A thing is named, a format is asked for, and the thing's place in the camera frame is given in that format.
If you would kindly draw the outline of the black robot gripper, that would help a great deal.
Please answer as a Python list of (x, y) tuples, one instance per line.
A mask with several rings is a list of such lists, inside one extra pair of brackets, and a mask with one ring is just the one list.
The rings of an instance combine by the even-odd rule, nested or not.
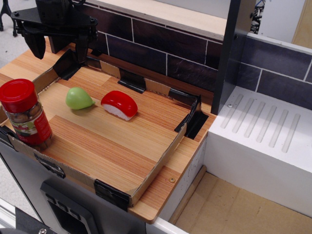
[(84, 0), (37, 0), (36, 7), (14, 11), (11, 17), (35, 57), (44, 57), (44, 36), (77, 37), (75, 49), (78, 62), (84, 63), (89, 37), (97, 36), (98, 24), (96, 18), (79, 11), (84, 4)]

